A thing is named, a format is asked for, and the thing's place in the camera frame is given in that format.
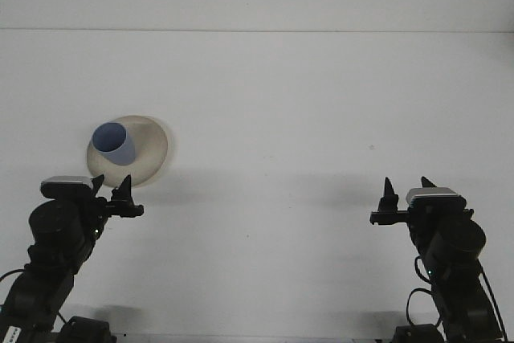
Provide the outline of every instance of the black cable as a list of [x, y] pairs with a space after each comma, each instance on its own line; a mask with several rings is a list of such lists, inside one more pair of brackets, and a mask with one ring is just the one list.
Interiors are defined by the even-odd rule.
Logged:
[[498, 322], [500, 323], [501, 333], [504, 335], [504, 341], [508, 341], [507, 339], [507, 331], [505, 330], [504, 320], [501, 317], [500, 309], [498, 308], [498, 303], [496, 303], [495, 295], [492, 293], [491, 285], [489, 284], [489, 280], [487, 279], [487, 275], [485, 274], [485, 271], [482, 267], [482, 264], [480, 264], [480, 273], [482, 274], [483, 281], [485, 285], [487, 286], [487, 290], [489, 291], [489, 295], [491, 296], [492, 306], [495, 308], [496, 316], [498, 317]]
[[11, 276], [15, 273], [22, 273], [22, 272], [25, 272], [25, 270], [22, 268], [13, 269], [12, 271], [8, 271], [7, 273], [4, 273], [2, 276], [0, 276], [0, 282], [2, 282], [7, 276]]
[[61, 315], [61, 312], [57, 312], [57, 315], [59, 315], [59, 319], [62, 320], [64, 324], [67, 323], [66, 319], [64, 319], [64, 316]]
[[[418, 261], [421, 259], [421, 256], [416, 256], [416, 258], [414, 259], [414, 270], [416, 271], [416, 274], [418, 275], [418, 277], [423, 280], [425, 283], [427, 284], [430, 284], [432, 285], [431, 281], [429, 278], [427, 278], [426, 276], [424, 276], [422, 273], [421, 273], [421, 270], [419, 269], [419, 265], [418, 265]], [[410, 319], [410, 315], [409, 315], [409, 305], [410, 305], [410, 298], [412, 297], [413, 294], [415, 294], [416, 292], [423, 292], [423, 293], [426, 293], [427, 295], [430, 295], [432, 296], [432, 291], [426, 289], [426, 288], [415, 288], [413, 289], [410, 294], [409, 294], [409, 297], [407, 298], [407, 306], [406, 306], [406, 317], [407, 317], [407, 321], [409, 322], [409, 324], [412, 326], [412, 327], [415, 327], [416, 325], [414, 324], [414, 322]], [[441, 325], [441, 322], [443, 321], [442, 317], [439, 316], [439, 319], [437, 319], [437, 323], [435, 324], [435, 327], [439, 327]]]
[[418, 277], [423, 280], [425, 283], [428, 283], [428, 284], [432, 284], [430, 279], [428, 279], [427, 277], [425, 277], [422, 273], [421, 273], [421, 270], [419, 269], [419, 266], [418, 266], [418, 261], [421, 260], [421, 256], [417, 256], [415, 259], [414, 259], [414, 270], [416, 271], [416, 274], [418, 275]]

